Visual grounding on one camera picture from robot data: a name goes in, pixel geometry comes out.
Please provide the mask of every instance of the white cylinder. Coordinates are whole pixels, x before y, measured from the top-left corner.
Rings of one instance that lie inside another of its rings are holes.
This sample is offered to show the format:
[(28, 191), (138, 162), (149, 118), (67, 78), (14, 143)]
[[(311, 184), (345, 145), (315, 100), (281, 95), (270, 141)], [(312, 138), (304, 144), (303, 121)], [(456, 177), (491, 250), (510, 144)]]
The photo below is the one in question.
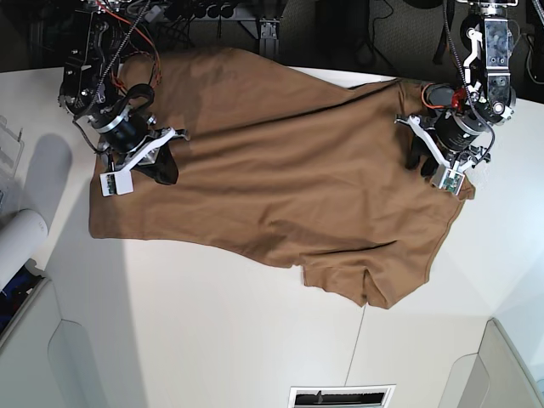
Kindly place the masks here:
[(48, 236), (48, 226), (37, 212), (23, 210), (0, 229), (0, 290)]

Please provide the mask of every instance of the white tabletop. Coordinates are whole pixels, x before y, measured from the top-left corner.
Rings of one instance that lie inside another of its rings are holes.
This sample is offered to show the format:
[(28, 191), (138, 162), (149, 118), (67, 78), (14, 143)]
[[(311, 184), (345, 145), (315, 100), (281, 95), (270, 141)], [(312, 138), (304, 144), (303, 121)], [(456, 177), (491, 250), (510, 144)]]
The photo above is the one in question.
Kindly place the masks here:
[[(301, 71), (347, 87), (387, 79)], [(52, 278), (63, 318), (87, 328), (111, 407), (211, 407), (220, 396), (232, 406), (272, 408), (285, 406), (293, 385), (344, 385), (363, 309), (305, 288), (298, 268), (270, 268), (184, 242), (90, 237), (94, 155), (56, 104), (61, 78), (61, 69), (0, 74), (0, 115), (15, 132), (24, 128), (16, 174), (24, 186), (21, 205), (52, 221), (37, 266)], [(514, 118), (497, 128), (493, 162), (472, 176), (476, 200), (455, 222), (431, 282), (388, 312), (368, 308), (359, 344), (374, 348), (357, 348), (349, 383), (405, 381), (411, 386), (397, 393), (406, 406), (415, 406), (420, 390), (427, 392), (426, 377), (397, 366), (403, 355), (383, 362), (376, 351), (399, 335), (399, 319), (411, 321), (406, 316), (428, 316), (435, 324), (462, 317), (465, 337), (449, 343), (440, 333), (432, 337), (443, 343), (435, 348), (449, 350), (437, 358), (435, 371), (428, 370), (439, 385), (453, 361), (477, 351), (485, 321), (544, 249), (540, 115), (544, 107), (521, 100)], [(88, 134), (96, 141), (95, 132)], [(388, 321), (391, 336), (383, 339), (379, 333)], [(441, 331), (425, 322), (422, 331)], [(419, 337), (410, 343), (410, 327), (403, 330), (414, 358), (433, 347)], [(377, 377), (367, 364), (380, 365)], [(439, 388), (430, 394), (432, 403)], [(265, 389), (271, 391), (264, 397)]]

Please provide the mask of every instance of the white table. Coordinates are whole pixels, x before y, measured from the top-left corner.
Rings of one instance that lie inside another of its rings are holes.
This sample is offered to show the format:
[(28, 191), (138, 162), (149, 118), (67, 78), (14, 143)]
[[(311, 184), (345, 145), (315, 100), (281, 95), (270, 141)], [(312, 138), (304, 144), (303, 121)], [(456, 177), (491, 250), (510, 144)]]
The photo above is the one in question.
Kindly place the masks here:
[[(342, 86), (383, 79), (301, 71)], [(56, 104), (61, 77), (61, 69), (0, 74), (0, 115), (24, 128), (16, 175), (24, 203), (46, 219), (57, 207), (35, 259), (62, 317), (87, 328), (111, 408), (218, 399), (276, 408), (291, 386), (345, 383), (397, 383), (391, 408), (434, 408), (453, 362), (478, 350), (485, 322), (542, 253), (544, 108), (525, 101), (497, 129), (493, 162), (473, 176), (477, 198), (454, 224), (431, 282), (390, 311), (306, 288), (297, 268), (216, 248), (93, 240), (94, 155)]]

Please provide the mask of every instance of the brown fabric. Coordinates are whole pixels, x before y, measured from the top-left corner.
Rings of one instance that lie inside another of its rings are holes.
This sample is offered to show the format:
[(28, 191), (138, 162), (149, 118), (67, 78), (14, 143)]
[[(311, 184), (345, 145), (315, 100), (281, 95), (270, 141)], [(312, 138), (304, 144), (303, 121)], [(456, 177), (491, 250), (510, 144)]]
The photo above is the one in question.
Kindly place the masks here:
[[(158, 126), (180, 175), (161, 186), (133, 172), (135, 191), (104, 198), (91, 183), (95, 238), (190, 241), (263, 264), (302, 265), (306, 286), (389, 308), (428, 281), (462, 201), (404, 169), (419, 85), (347, 90), (234, 49), (164, 58)], [(131, 59), (122, 80), (149, 78)], [(462, 199), (473, 188), (464, 186)]]

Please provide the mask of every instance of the air vent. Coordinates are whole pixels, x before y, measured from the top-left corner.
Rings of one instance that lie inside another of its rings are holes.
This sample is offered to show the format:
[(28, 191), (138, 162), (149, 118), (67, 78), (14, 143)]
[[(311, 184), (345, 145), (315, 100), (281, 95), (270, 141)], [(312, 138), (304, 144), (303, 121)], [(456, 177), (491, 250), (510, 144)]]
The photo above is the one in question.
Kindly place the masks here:
[(288, 408), (387, 408), (395, 386), (291, 388)]

